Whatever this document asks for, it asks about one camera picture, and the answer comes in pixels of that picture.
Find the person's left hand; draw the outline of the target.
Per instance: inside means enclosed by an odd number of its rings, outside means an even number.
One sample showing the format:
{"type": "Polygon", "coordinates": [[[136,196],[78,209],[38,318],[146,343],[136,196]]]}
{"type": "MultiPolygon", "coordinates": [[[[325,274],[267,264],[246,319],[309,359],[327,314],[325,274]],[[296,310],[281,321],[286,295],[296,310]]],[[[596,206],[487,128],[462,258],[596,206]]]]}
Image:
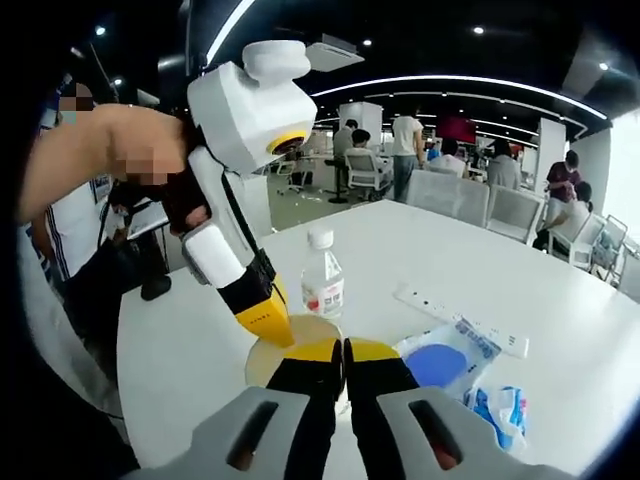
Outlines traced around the person's left hand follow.
{"type": "Polygon", "coordinates": [[[164,200],[170,232],[179,237],[210,219],[210,208],[200,189],[195,186],[170,189],[164,200]]]}

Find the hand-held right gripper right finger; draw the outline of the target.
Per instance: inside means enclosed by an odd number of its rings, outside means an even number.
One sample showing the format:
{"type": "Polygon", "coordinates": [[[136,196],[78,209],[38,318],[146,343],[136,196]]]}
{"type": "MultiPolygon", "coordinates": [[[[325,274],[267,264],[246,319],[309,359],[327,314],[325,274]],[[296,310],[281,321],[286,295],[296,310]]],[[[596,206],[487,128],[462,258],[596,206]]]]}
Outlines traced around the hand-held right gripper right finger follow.
{"type": "Polygon", "coordinates": [[[351,424],[372,479],[566,479],[498,444],[493,426],[437,387],[420,387],[390,346],[348,338],[351,424]]]}

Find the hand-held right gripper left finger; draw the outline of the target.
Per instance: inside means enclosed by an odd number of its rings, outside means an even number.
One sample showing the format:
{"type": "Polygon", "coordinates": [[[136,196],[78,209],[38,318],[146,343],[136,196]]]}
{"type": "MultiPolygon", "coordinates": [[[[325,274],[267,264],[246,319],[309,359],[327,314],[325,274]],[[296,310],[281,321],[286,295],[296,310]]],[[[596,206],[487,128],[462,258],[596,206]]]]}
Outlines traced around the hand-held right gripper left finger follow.
{"type": "Polygon", "coordinates": [[[128,479],[295,479],[321,474],[344,385],[342,342],[285,354],[265,387],[249,387],[193,431],[188,449],[128,479]]]}

